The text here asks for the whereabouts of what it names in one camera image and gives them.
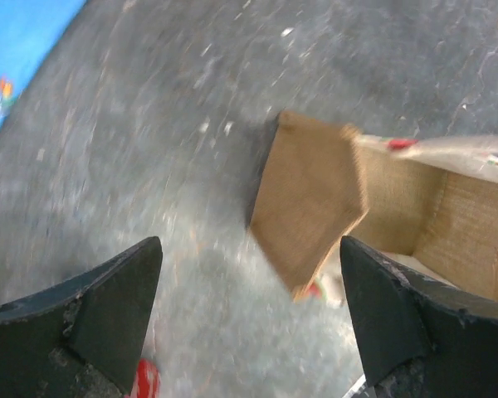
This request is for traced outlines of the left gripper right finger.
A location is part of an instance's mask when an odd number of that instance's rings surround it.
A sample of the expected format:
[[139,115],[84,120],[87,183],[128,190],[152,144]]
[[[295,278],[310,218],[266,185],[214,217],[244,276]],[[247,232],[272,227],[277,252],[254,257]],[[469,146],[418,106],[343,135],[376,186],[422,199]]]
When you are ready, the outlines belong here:
[[498,303],[340,243],[366,386],[377,397],[498,397]]

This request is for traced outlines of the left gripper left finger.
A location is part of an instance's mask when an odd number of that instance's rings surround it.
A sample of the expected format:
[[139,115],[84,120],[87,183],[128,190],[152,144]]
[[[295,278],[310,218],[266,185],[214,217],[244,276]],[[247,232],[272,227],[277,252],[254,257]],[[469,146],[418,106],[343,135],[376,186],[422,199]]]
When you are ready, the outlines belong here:
[[148,237],[0,305],[0,397],[131,396],[163,261]]

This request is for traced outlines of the watermelon print canvas bag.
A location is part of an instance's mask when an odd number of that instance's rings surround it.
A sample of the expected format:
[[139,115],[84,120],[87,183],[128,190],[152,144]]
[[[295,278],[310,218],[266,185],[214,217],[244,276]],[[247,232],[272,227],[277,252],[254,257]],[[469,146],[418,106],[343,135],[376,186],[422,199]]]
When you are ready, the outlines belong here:
[[351,235],[498,302],[498,136],[382,138],[283,111],[249,227],[295,299],[345,301]]

